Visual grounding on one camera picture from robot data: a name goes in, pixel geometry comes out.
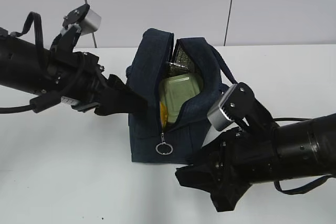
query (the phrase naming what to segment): green container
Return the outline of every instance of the green container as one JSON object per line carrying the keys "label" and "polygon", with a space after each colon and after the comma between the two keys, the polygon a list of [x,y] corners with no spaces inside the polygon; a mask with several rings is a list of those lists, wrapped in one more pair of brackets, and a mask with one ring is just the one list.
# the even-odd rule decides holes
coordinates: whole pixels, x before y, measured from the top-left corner
{"label": "green container", "polygon": [[167,107],[168,123],[175,123],[182,104],[202,90],[202,78],[196,73],[163,79],[159,85],[160,101]]}

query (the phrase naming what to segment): dark blue bag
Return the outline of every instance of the dark blue bag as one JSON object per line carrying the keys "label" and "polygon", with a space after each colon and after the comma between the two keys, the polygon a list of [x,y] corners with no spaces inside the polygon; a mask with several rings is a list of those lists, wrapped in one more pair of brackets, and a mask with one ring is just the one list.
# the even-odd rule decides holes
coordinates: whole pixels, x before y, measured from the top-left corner
{"label": "dark blue bag", "polygon": [[[156,29],[143,34],[134,61],[127,68],[127,85],[147,99],[145,112],[129,114],[130,144],[133,162],[187,164],[198,151],[210,128],[208,110],[228,88],[222,84],[221,69],[236,83],[220,54],[204,38],[178,39]],[[176,123],[162,132],[160,121],[159,83],[163,79],[166,62],[176,57],[177,48],[183,50],[201,71],[203,90],[181,107]],[[172,153],[162,155],[156,147],[172,147]]]}

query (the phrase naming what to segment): zipper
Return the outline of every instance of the zipper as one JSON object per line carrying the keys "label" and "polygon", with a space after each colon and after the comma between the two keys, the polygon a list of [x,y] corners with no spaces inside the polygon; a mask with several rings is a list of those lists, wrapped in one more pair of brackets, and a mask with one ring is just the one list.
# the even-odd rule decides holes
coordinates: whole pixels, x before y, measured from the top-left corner
{"label": "zipper", "polygon": [[[195,61],[194,61],[194,59],[193,59],[193,57],[191,57],[188,53],[187,53],[187,51],[185,50],[185,47],[183,46],[183,43],[181,43],[180,41],[178,42],[179,44],[177,44],[176,43],[176,45],[175,45],[175,49],[174,49],[174,55],[173,55],[173,57],[172,57],[172,59],[176,59],[176,53],[177,53],[177,48],[178,48],[178,46],[181,46],[181,49],[185,52],[185,54],[194,62],[194,64],[199,68],[199,70],[200,70],[200,67],[195,63]],[[176,121],[175,121],[175,123],[173,123],[170,127],[169,127],[169,130],[167,130],[167,132],[170,132],[170,131],[173,131],[173,130],[175,130],[177,127],[177,125],[178,125],[178,123],[180,122],[180,120],[181,120],[181,117],[182,117],[182,114],[183,114],[183,112],[184,112],[184,110],[185,110],[185,107],[186,107],[186,104],[188,103],[188,101],[185,101],[183,104],[182,104],[182,106],[181,106],[181,109],[180,109],[180,112],[179,112],[179,115],[177,116],[177,119],[176,119]]]}
{"label": "zipper", "polygon": [[154,91],[155,92],[155,99],[156,99],[157,107],[158,107],[158,109],[156,110],[156,121],[159,122],[158,132],[161,132],[161,139],[162,138],[164,139],[164,135],[163,135],[162,122],[161,122],[161,117],[160,117],[159,84],[160,84],[160,81],[162,80],[162,72],[163,72],[163,70],[166,66],[165,63],[166,63],[167,60],[170,59],[170,54],[172,53],[172,47],[173,47],[173,43],[174,43],[174,35],[173,34],[170,34],[169,40],[171,40],[172,42],[167,45],[167,48],[164,52],[165,58],[164,58],[163,64],[161,64],[161,66],[159,68],[159,73],[157,74],[158,76],[155,80],[155,91]]}

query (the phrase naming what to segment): yellow item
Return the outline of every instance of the yellow item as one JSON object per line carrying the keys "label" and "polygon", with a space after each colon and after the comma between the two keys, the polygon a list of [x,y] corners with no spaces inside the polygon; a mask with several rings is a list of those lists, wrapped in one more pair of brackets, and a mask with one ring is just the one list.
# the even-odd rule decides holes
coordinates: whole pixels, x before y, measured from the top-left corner
{"label": "yellow item", "polygon": [[160,118],[162,129],[164,129],[168,121],[168,110],[167,107],[162,102],[160,102]]}

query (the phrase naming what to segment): metal ring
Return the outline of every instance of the metal ring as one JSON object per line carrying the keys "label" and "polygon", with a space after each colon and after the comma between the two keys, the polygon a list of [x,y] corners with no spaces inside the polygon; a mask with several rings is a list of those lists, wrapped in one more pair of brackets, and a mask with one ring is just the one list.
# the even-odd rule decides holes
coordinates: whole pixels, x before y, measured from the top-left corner
{"label": "metal ring", "polygon": [[[160,152],[160,151],[159,151],[159,147],[160,147],[160,146],[164,146],[164,145],[167,145],[167,146],[170,148],[170,151],[169,151],[169,152]],[[158,145],[155,147],[155,149],[156,149],[156,152],[157,152],[157,153],[159,153],[160,155],[164,155],[164,156],[167,156],[167,155],[172,154],[172,152],[173,152],[173,150],[174,150],[173,146],[172,146],[171,144],[168,144],[168,143],[160,143],[160,144],[158,144]]]}

